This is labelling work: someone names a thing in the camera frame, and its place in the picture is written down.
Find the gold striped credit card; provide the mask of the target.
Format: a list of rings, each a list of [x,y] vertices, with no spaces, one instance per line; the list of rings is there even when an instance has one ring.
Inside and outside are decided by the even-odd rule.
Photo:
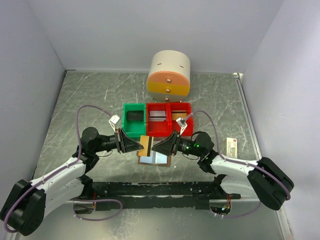
[[[137,155],[139,157],[150,157],[152,155],[153,142],[153,136],[141,135],[139,143],[143,146],[143,149],[140,149]]]

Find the black VIP credit card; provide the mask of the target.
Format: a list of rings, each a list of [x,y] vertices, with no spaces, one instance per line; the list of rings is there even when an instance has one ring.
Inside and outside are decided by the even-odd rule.
[[[144,111],[143,110],[129,110],[126,113],[126,120],[128,122],[140,122],[144,120]]]

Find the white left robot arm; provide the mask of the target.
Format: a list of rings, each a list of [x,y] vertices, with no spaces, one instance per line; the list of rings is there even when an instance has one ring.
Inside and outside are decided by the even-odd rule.
[[[41,177],[31,181],[21,179],[14,184],[0,211],[0,219],[8,233],[28,236],[49,213],[65,202],[72,199],[91,202],[93,180],[87,173],[99,161],[99,152],[129,153],[144,148],[121,128],[107,136],[99,134],[94,127],[87,127],[78,137],[76,152],[64,164]]]

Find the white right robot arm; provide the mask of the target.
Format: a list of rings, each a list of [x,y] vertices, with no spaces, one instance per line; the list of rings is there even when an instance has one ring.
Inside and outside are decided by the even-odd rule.
[[[227,158],[215,151],[214,146],[206,132],[197,132],[192,140],[173,131],[168,138],[155,144],[152,150],[168,157],[178,152],[198,157],[197,164],[203,172],[223,177],[212,186],[212,193],[218,199],[228,194],[253,196],[275,211],[290,200],[295,185],[270,158],[262,157],[257,161]]]

